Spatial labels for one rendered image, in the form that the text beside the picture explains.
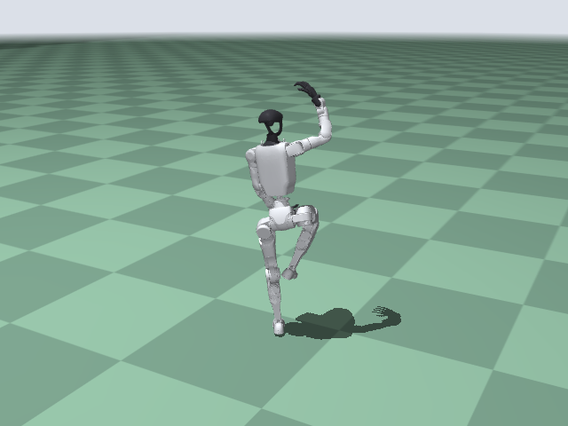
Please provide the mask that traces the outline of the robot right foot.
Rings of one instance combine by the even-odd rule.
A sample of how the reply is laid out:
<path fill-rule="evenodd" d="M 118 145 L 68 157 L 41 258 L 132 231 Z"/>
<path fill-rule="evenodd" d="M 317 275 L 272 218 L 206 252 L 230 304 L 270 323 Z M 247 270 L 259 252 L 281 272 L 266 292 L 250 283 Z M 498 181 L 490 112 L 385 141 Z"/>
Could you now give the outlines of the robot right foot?
<path fill-rule="evenodd" d="M 286 280 L 291 280 L 291 279 L 295 279 L 297 278 L 297 272 L 295 270 L 295 272 L 292 271 L 293 266 L 291 266 L 290 268 L 287 268 L 282 274 L 281 276 L 283 278 L 285 278 Z"/>

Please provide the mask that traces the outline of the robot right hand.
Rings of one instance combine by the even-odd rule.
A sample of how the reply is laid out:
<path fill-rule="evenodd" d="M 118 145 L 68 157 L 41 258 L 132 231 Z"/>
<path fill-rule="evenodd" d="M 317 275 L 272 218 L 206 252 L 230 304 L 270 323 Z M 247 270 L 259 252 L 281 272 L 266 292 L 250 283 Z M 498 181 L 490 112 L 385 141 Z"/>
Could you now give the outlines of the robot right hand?
<path fill-rule="evenodd" d="M 298 88 L 298 90 L 306 92 L 312 98 L 313 104 L 316 107 L 320 107 L 321 103 L 318 98 L 321 98 L 321 96 L 317 94 L 317 92 L 311 87 L 310 84 L 308 84 L 307 82 L 296 82 L 294 86 L 296 85 L 302 86 L 303 88 Z"/>

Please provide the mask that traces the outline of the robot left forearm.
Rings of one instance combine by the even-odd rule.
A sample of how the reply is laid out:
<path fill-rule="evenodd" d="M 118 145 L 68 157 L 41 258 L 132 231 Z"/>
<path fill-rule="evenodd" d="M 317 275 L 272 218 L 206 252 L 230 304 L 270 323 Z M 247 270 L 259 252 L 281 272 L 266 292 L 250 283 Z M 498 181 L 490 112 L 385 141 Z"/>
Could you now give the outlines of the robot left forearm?
<path fill-rule="evenodd" d="M 264 191 L 257 191 L 257 190 L 255 190 L 255 191 L 256 191 L 256 194 L 259 196 L 259 198 L 261 198 L 264 201 L 266 207 L 268 209 L 272 209 L 272 205 L 273 205 L 273 202 L 275 201 L 275 199 L 272 196 L 266 196 Z"/>

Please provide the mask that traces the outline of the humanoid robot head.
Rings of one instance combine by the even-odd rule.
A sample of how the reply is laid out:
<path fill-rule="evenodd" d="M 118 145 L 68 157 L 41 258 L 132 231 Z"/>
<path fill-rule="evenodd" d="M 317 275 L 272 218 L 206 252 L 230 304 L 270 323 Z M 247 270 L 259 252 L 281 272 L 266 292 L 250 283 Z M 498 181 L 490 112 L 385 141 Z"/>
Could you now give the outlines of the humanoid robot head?
<path fill-rule="evenodd" d="M 260 114 L 258 122 L 264 123 L 269 132 L 267 134 L 267 139 L 262 144 L 262 146 L 276 146 L 277 144 L 280 143 L 278 140 L 278 136 L 282 132 L 282 118 L 283 115 L 280 112 L 273 109 L 265 110 Z M 272 132 L 270 128 L 270 126 L 273 126 L 275 122 L 278 122 L 280 124 L 280 129 L 276 133 Z"/>

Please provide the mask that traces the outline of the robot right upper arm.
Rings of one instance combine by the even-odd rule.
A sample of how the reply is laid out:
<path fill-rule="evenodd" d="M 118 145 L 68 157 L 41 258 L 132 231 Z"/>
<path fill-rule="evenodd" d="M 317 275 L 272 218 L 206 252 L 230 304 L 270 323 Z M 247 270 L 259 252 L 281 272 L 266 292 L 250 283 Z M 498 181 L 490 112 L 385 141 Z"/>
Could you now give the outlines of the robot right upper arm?
<path fill-rule="evenodd" d="M 290 143 L 287 147 L 286 147 L 286 151 L 288 153 L 288 156 L 291 157 L 297 157 L 301 154 L 304 154 L 306 151 L 309 151 L 317 146 L 321 146 L 323 144 L 326 144 L 332 137 L 332 132 L 331 132 L 331 136 L 329 138 L 323 138 L 319 132 L 319 135 L 317 137 L 309 137 L 309 138 L 305 138 L 302 140 L 297 140 L 294 141 L 292 143 Z"/>

